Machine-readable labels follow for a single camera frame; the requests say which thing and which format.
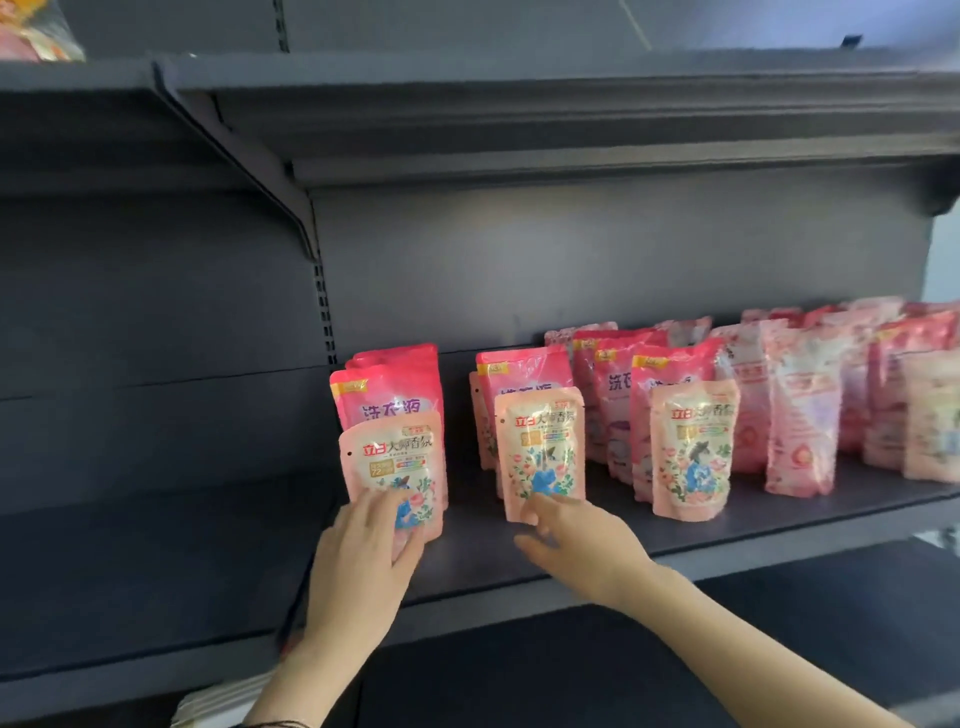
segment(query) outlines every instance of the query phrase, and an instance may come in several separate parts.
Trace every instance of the hand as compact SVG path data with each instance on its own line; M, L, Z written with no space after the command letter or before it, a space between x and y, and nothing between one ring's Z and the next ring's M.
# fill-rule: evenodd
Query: hand
M391 564L396 509L409 495L365 491L340 509L317 545L304 642L336 651L357 669L386 637L423 554L416 528Z
M657 566L625 522L585 500L534 493L521 516L536 514L537 533L514 538L531 562L593 602L628 612L631 589L653 580Z

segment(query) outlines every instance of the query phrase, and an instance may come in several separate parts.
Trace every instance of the shelf bracket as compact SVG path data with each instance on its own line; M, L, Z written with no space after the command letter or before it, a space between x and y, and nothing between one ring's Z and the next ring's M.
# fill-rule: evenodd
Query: shelf bracket
M287 176L283 162L262 144L242 138L225 126L209 94L179 93L176 68L171 62L155 60L153 68L155 91L163 102L293 219L307 254L318 260L313 203Z

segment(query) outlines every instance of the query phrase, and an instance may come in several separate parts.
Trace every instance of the laundry detergent pouch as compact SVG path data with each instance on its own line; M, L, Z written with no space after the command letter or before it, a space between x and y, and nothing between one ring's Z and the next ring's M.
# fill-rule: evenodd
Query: laundry detergent pouch
M533 493L585 498L584 398L576 387L513 392L496 398L496 441L507 521Z
M633 346L641 342L665 345L664 329L643 328L633 336L597 339L593 350L593 389L599 400L604 447L611 477L633 484L630 464L630 381Z
M960 352L908 354L906 452L913 480L960 483Z
M876 330L867 375L870 422L864 437L863 461L868 465L902 470L907 404L902 360L910 353L951 349L956 322L956 312L944 311L902 319Z
M330 375L330 389L344 430L372 420L434 411L441 417L437 429L443 439L444 393L437 373L428 366L375 364L344 369ZM439 491L447 505L446 480Z
M446 470L440 432L440 413L422 410L367 420L340 436L340 464L351 502L366 489L410 492L396 509L394 559L415 526L423 528L427 541L444 530L441 493L446 492Z
M867 359L870 343L878 327L897 318L900 306L862 306L835 311L820 317L818 326L849 327L852 344L844 355L840 369L843 399L840 404L840 452L859 454L863 451L870 404L867 398Z
M650 393L654 513L709 521L727 504L733 429L740 404L736 382L693 381Z
M473 401L473 420L477 425L477 446L480 448L480 467L485 471L496 470L496 456L491 449L493 435L487 404L480 389L480 375L470 372L470 399Z
M765 331L763 349L770 377L768 493L812 497L833 490L841 367L852 346L842 327Z
M787 322L779 319L734 324L710 332L710 337L723 341L732 364L733 379L740 391L739 412L733 431L734 473L763 473L766 470L770 385L762 335L764 331L786 327Z
M495 399L513 392L530 392L573 386L570 360L561 344L536 349L508 349L477 354L480 389L488 412L495 412ZM491 428L491 448L496 454L496 427Z
M710 327L713 326L713 319L710 316L704 316L699 319L690 319L689 321L674 321L668 319L656 324L654 328L660 328L667 332L668 347L692 347L699 344L707 338L710 333Z
M570 357L570 366L573 366L573 334L577 331L616 331L616 321L605 321L603 324L584 324L581 327L558 328L547 331L543 335L543 344L552 347L556 344L563 344L566 347L566 353Z
M634 498L653 502L653 456L650 446L650 391L664 384L713 380L721 339L695 347L671 349L637 344L633 349L630 387L630 460Z
M573 383L584 395L587 410L587 460L607 462L607 430L600 413L600 402L593 389L593 353L601 338L633 338L638 331L651 329L618 329L613 331L580 330L573 334Z

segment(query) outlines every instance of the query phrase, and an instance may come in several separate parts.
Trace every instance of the blue dress illustration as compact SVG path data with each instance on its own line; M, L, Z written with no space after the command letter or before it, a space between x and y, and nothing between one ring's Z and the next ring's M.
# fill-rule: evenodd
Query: blue dress illustration
M690 464L686 467L686 491L688 493L713 493L717 488L716 478L707 460L710 449L707 443L697 443L690 451Z

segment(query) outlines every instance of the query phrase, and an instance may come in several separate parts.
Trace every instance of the pink detergent bag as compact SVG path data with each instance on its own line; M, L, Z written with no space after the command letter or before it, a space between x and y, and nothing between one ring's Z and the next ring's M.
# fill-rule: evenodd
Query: pink detergent bag
M496 470L496 457L491 448L493 435L491 433L490 417L487 415L487 404L483 399L483 390L480 389L480 375L470 372L470 399L473 401L473 420L477 425L477 446L480 448L480 467L485 471Z
M672 349L651 344L633 348L630 388L630 459L634 499L653 502L653 454L650 444L650 392L664 384L713 380L723 341L708 339L695 347Z
M960 352L908 354L906 452L911 480L960 483Z
M709 521L727 504L736 382L694 381L651 393L654 514L678 521Z
M587 497L584 398L576 387L513 392L496 398L496 441L507 521L522 518L534 493Z
M840 431L840 376L848 328L763 333L770 377L768 493L812 497L833 490Z
M770 383L763 354L763 332L786 328L784 320L753 321L715 328L711 337L723 341L740 392L733 431L734 473L763 473L770 436Z
M867 376L870 422L863 443L867 465L903 469L907 396L902 360L911 353L952 349L956 326L957 314L944 311L891 322L876 330Z
M394 560L406 546L412 528L423 528L427 541L444 530L441 493L446 492L446 470L440 433L440 413L423 410L367 420L340 436L340 464L350 502L367 489L410 492L396 510Z
M560 344L537 349L480 352L476 361L488 412L496 411L495 401L499 395L573 386L570 360L566 348ZM490 445L492 452L496 453L496 427L491 430Z
M604 427L607 468L611 477L627 485L634 482L630 462L632 349L640 342L665 346L666 340L666 330L642 328L634 331L633 336L597 339L593 350L593 389Z
M587 429L587 460L594 463L607 462L607 430L600 413L600 402L593 389L593 352L597 341L604 339L631 338L636 332L629 329L598 331L582 329L573 334L573 383L584 395Z

